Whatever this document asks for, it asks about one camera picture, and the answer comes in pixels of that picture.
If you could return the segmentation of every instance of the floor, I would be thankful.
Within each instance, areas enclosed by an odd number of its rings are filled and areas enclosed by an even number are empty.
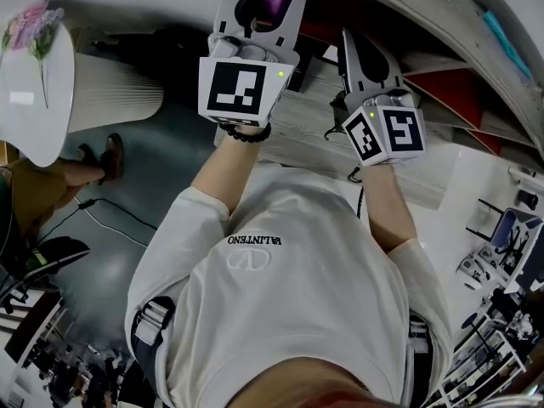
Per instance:
[[[77,146],[83,142],[100,153],[105,137],[112,132],[118,132],[124,140],[125,177],[116,184],[89,186],[78,198],[80,201],[96,197],[110,199],[158,226],[175,196],[190,184],[212,152],[215,126],[182,105],[171,103],[149,120],[70,134],[64,156],[74,157]],[[445,290],[454,337],[459,338],[461,323],[479,306],[486,293],[486,290],[471,292],[456,282],[458,264],[480,241],[465,227],[479,197],[501,208],[511,206],[515,183],[507,174],[508,165],[492,156],[464,147],[451,152],[456,159],[439,209],[415,203],[409,203],[409,207],[419,238]],[[501,191],[497,193],[493,184],[499,182]],[[359,188],[347,183],[342,187],[355,207]],[[57,212],[43,231],[47,232],[76,207],[74,202]],[[89,211],[103,224],[122,230],[136,241],[148,243],[153,236],[152,229],[110,205],[99,202]],[[91,343],[98,350],[125,349],[122,323],[126,294],[144,248],[100,227],[85,212],[67,220],[52,234],[56,235],[78,238],[92,250],[56,276],[66,302],[77,315],[71,338],[75,343]]]

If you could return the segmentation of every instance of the person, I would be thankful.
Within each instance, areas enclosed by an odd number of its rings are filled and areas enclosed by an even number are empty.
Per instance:
[[[3,206],[13,203],[19,235],[30,246],[54,211],[67,205],[83,186],[121,177],[124,152],[118,134],[108,136],[100,160],[86,144],[80,146],[80,151],[80,161],[60,158],[48,167],[38,167],[29,159],[22,158],[0,167],[2,178],[9,181],[9,197],[12,198],[12,201],[3,201]],[[11,211],[4,210],[3,213],[8,216]]]
[[[129,288],[133,354],[146,304],[175,306],[151,373],[161,399],[184,408],[409,405],[423,376],[412,363],[425,354],[425,400],[450,367],[451,327],[394,170],[363,170],[369,234],[334,181],[253,168],[260,144],[233,136],[262,129],[233,130],[172,204]],[[417,328],[421,352],[410,342]]]

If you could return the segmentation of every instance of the gray floor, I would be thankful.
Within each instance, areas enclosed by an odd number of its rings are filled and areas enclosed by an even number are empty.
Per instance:
[[[145,121],[70,134],[63,157],[76,158],[81,143],[89,144],[99,155],[107,135],[119,133],[126,151],[124,177],[116,183],[90,185],[79,193],[78,199],[107,198],[158,226],[176,195],[190,184],[212,152],[215,128],[192,110],[170,103]],[[76,208],[73,202],[58,211],[42,233],[47,233]],[[101,223],[143,243],[149,243],[154,234],[152,229],[109,204],[97,202],[89,211]],[[58,235],[81,240],[91,249],[88,256],[62,269],[55,277],[76,316],[69,334],[71,341],[91,343],[99,350],[123,349],[128,286],[144,248],[100,227],[82,211],[66,220],[50,237]]]

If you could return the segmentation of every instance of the black bracelet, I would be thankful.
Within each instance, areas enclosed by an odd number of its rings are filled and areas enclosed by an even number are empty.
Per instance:
[[[250,144],[255,142],[263,142],[264,140],[268,139],[270,136],[270,131],[272,130],[270,123],[268,123],[264,130],[259,134],[238,133],[236,131],[236,125],[234,124],[219,124],[219,128],[227,132],[227,134],[232,136],[234,139],[241,140],[242,142],[249,142]]]

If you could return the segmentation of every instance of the black cable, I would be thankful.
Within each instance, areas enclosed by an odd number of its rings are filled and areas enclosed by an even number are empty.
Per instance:
[[[62,219],[60,221],[59,224],[56,224],[44,237],[42,237],[38,243],[36,245],[39,245],[40,243],[43,242],[43,240],[48,236],[50,235],[51,233],[53,233],[53,231],[55,231],[56,229],[58,229],[65,221],[67,221],[68,219],[70,219],[72,216],[74,216],[77,212],[79,212],[81,210],[81,208],[77,208],[76,210],[74,210],[72,213],[70,213],[68,216],[66,216],[64,219]]]
[[[359,193],[359,202],[357,203],[357,218],[360,219],[360,209],[363,205],[363,196],[365,195],[365,188],[363,186],[360,186],[360,193]]]
[[[127,209],[121,207],[119,204],[113,202],[113,201],[110,201],[110,200],[106,200],[105,198],[97,198],[96,200],[89,200],[87,202],[90,202],[90,201],[104,201],[104,202],[107,202],[108,204],[111,204],[112,206],[114,207],[117,207],[119,210],[121,210],[122,212],[125,212],[128,216],[136,219],[138,222],[140,222],[141,224],[147,226],[147,227],[150,227],[151,229],[157,231],[157,227],[155,225],[151,225],[151,224],[148,224],[147,222],[143,221],[142,219],[138,218],[138,216],[135,216],[133,215],[132,213],[130,213]]]

